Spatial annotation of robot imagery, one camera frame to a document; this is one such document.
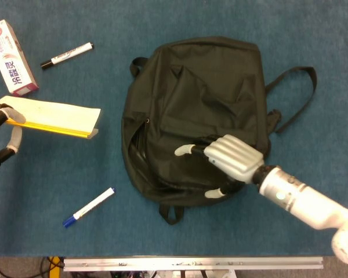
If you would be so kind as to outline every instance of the marker cap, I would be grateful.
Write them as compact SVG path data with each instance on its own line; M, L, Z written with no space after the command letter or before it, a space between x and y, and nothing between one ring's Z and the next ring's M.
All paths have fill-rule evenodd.
M69 219L67 219L67 220L65 220L64 222L63 222L63 226L65 227L65 228L68 228L69 226L71 226L73 223L75 223L76 222L76 219L75 219L75 217L74 216L71 216Z
M43 63L40 64L40 66L41 66L41 68L42 68L43 70L45 70L46 68L50 68L50 67L52 67L53 65L54 65L54 64L52 63L51 60L45 61L45 62L43 62Z

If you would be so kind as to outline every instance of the notebook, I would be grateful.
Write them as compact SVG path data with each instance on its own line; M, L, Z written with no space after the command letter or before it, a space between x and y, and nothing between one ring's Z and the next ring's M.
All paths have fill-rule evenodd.
M100 109L97 108L50 103L12 96L1 98L0 104L4 103L13 107L26 118L24 124L8 119L6 122L11 125L82 138L92 138L98 133L98 129L95 129L95 124L98 120Z

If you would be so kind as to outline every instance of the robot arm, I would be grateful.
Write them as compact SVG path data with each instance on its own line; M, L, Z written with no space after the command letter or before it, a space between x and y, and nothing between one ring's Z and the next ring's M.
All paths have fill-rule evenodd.
M25 117L14 110L12 107L6 104L0 104L0 126L5 123L9 118L12 118L18 123L25 123ZM19 145L22 139L22 128L15 126L12 131L12 137L6 146L6 148L0 151L0 165L11 156L15 155L18 152Z
M265 166L263 154L231 135L215 138L210 144L184 145L175 155L205 155L209 162L231 178L256 184L259 193L314 229L337 228L332 239L335 255L348 264L348 209L285 173L278 166ZM207 191L207 198L219 198L222 189Z

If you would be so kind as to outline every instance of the table surface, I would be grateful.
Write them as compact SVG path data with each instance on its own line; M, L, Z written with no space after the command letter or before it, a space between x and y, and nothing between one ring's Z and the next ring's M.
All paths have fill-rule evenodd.
M268 163L348 207L348 1L3 1L39 83L28 98L101 108L92 140L25 130L0 168L0 255L327 255L334 230L315 231L244 188L169 226L131 185L121 154L130 61L163 43L223 35L260 47L266 83L296 65L317 70L306 112L271 136ZM86 42L95 49L46 71L40 63ZM288 119L308 98L296 74L268 98ZM0 74L0 98L8 93ZM0 129L0 147L10 127ZM117 193L69 229L62 221L108 187Z

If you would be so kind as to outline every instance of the white box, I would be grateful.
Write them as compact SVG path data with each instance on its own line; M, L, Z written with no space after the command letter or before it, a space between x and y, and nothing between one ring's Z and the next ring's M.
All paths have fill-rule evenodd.
M22 96L39 88L16 34L5 20L0 21L0 71L9 92L14 96Z

